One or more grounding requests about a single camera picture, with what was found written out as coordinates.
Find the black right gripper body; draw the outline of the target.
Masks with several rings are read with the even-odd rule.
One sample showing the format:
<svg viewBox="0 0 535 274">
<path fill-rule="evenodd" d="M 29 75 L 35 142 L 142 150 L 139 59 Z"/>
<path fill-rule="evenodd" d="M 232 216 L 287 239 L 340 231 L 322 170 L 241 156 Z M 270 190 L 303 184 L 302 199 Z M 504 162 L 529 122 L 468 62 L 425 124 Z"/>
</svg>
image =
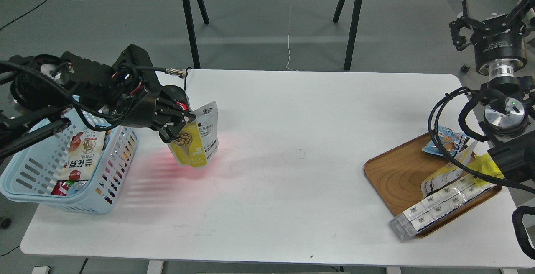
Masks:
<svg viewBox="0 0 535 274">
<path fill-rule="evenodd" d="M 488 76 L 493 62 L 512 66 L 514 71 L 527 64 L 524 45 L 526 24 L 522 21 L 506 24 L 504 19 L 486 20 L 482 28 L 473 27 L 471 42 L 478 74 Z"/>
</svg>

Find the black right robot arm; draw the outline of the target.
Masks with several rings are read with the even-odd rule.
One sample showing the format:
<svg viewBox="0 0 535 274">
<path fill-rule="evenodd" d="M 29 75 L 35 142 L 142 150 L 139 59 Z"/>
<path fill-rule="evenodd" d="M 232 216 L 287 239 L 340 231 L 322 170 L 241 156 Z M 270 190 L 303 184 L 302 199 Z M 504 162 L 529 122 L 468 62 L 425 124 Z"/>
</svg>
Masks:
<svg viewBox="0 0 535 274">
<path fill-rule="evenodd" d="M 531 76 L 514 76 L 527 64 L 527 24 L 534 26 L 534 0 L 519 0 L 510 13 L 483 21 L 471 18 L 467 2 L 462 2 L 462 12 L 449 23 L 453 45 L 458 51 L 473 45 L 476 72 L 489 81 L 479 90 L 461 87 L 445 94 L 429 115 L 428 133 L 449 161 L 474 177 L 534 193 L 533 188 L 524 185 L 534 179 L 534 131 L 527 131 L 534 126 L 534 80 Z M 468 137 L 493 145 L 488 153 L 503 174 L 502 179 L 461 165 L 445 151 L 439 139 L 440 114 L 449 101 L 461 94 L 470 95 L 470 100 L 460 111 L 459 126 Z"/>
</svg>

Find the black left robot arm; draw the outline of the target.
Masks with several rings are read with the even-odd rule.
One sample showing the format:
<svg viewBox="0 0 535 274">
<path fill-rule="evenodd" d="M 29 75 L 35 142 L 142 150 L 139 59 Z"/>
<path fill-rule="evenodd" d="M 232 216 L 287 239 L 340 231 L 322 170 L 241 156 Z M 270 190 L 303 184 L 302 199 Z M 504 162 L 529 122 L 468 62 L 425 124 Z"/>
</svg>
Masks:
<svg viewBox="0 0 535 274">
<path fill-rule="evenodd" d="M 157 72 L 186 78 L 186 69 L 153 66 L 145 49 L 130 44 L 112 66 L 65 52 L 15 55 L 1 62 L 1 84 L 10 83 L 20 115 L 1 114 L 1 159 L 56 135 L 75 110 L 94 131 L 149 128 L 164 143 L 179 138 L 197 117 L 181 87 L 162 85 Z"/>
</svg>

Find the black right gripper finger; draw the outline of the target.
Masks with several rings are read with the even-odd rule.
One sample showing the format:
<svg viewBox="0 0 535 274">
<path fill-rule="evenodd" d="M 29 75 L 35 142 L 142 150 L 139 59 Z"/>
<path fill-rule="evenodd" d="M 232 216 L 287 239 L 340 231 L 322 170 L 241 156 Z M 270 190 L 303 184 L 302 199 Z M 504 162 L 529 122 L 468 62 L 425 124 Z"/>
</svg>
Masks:
<svg viewBox="0 0 535 274">
<path fill-rule="evenodd" d="M 462 51 L 466 47 L 472 45 L 472 40 L 467 36 L 461 34 L 461 30 L 466 28 L 468 30 L 481 30 L 481 22 L 470 17 L 468 13 L 467 1 L 462 1 L 462 12 L 455 21 L 449 23 L 449 30 L 453 46 L 457 51 Z"/>
<path fill-rule="evenodd" d="M 511 26 L 513 22 L 523 22 L 529 26 L 535 23 L 534 0 L 518 0 L 516 6 L 506 15 L 505 26 Z"/>
</svg>

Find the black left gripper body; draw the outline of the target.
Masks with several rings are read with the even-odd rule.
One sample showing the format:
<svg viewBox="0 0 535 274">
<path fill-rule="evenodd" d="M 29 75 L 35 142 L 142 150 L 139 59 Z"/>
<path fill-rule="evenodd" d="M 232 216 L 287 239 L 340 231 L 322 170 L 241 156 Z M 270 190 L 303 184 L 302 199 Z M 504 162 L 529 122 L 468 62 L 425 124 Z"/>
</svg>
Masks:
<svg viewBox="0 0 535 274">
<path fill-rule="evenodd" d="M 161 114 L 160 96 L 163 85 L 157 72 L 171 76 L 186 78 L 187 69 L 155 67 L 145 49 L 137 45 L 128 45 L 122 51 L 113 68 L 120 73 L 129 74 L 133 78 L 132 86 L 126 87 L 126 99 L 132 99 L 122 125 L 134 128 L 149 128 L 157 131 L 170 122 L 171 117 Z"/>
</svg>

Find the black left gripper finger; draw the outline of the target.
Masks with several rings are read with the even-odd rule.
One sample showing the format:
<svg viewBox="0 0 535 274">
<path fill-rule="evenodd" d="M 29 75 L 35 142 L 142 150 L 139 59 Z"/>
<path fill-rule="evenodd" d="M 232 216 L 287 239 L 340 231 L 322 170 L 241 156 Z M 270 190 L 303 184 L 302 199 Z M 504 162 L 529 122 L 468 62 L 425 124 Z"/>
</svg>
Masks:
<svg viewBox="0 0 535 274">
<path fill-rule="evenodd" d="M 186 124 L 187 122 L 184 119 L 179 120 L 178 122 L 169 122 L 163 127 L 158 128 L 159 136 L 164 143 L 170 143 L 179 138 L 179 135 Z"/>
<path fill-rule="evenodd" d="M 163 98 L 161 99 L 161 114 L 170 116 L 170 122 L 176 122 L 179 119 L 185 122 L 193 122 L 197 118 L 186 103 Z"/>
</svg>

